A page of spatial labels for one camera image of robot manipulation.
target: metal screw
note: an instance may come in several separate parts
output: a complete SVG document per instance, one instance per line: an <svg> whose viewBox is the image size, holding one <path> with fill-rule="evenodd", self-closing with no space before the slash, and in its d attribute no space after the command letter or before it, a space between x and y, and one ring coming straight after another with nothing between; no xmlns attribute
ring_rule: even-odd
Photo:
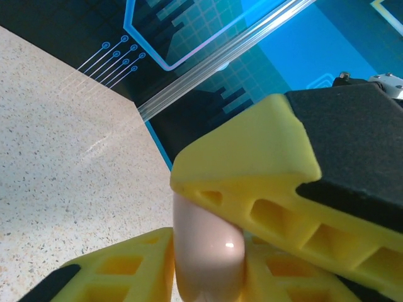
<svg viewBox="0 0 403 302"><path fill-rule="evenodd" d="M343 71L342 73L340 73L339 78L348 80L350 78L350 73Z"/></svg>

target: speckled countertop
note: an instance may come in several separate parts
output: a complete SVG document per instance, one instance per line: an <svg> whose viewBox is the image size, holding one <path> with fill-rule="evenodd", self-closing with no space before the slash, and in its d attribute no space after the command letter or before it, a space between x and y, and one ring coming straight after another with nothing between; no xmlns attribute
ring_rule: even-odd
<svg viewBox="0 0 403 302"><path fill-rule="evenodd" d="M2 302L68 260L171 225L169 171L135 106L76 94L72 72L0 28Z"/></svg>

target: yellow honeycomb structure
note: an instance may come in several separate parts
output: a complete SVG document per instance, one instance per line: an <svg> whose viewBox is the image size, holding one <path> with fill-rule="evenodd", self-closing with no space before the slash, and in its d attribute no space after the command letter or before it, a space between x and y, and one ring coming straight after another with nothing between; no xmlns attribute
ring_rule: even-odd
<svg viewBox="0 0 403 302"><path fill-rule="evenodd" d="M162 228L76 258L81 270L52 302L170 302L173 230Z"/></svg>
<svg viewBox="0 0 403 302"><path fill-rule="evenodd" d="M359 302L333 274L256 237L246 238L242 302Z"/></svg>
<svg viewBox="0 0 403 302"><path fill-rule="evenodd" d="M320 178L303 124L274 94L182 150L171 187L290 254L403 301L403 234L295 192Z"/></svg>

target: transparent plastic tube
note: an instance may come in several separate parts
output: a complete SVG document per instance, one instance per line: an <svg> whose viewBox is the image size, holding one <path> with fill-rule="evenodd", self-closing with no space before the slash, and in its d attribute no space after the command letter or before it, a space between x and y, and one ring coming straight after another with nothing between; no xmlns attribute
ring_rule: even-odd
<svg viewBox="0 0 403 302"><path fill-rule="evenodd" d="M160 113L216 73L223 65L248 51L314 2L315 0L288 0L284 2L141 105L138 109L143 120L148 121Z"/></svg>

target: pink cylindrical object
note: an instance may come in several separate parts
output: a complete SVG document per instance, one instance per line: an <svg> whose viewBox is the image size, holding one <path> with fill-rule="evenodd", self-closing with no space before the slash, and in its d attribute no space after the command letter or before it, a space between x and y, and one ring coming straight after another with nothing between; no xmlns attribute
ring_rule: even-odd
<svg viewBox="0 0 403 302"><path fill-rule="evenodd" d="M235 302L244 282L237 226L174 193L176 280L184 302Z"/></svg>

